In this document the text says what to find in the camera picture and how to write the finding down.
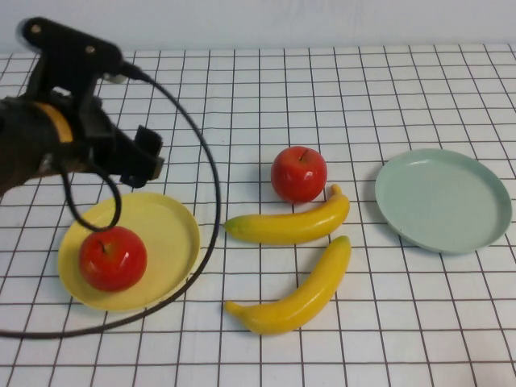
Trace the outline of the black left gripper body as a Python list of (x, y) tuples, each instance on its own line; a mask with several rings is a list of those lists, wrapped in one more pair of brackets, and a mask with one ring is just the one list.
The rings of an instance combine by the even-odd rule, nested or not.
[(134, 173), (132, 140), (116, 127), (102, 109), (100, 97), (93, 97), (84, 110), (71, 110), (73, 142), (67, 162), (74, 172), (130, 176)]

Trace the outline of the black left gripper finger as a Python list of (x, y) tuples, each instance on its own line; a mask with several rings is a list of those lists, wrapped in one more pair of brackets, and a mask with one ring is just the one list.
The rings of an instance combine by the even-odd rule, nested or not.
[(134, 189), (142, 188), (159, 177), (163, 165), (164, 159), (159, 156), (131, 156), (122, 163), (120, 182)]
[(163, 139), (152, 129), (139, 125), (135, 134), (134, 143), (140, 151), (153, 158), (158, 158), (163, 146)]

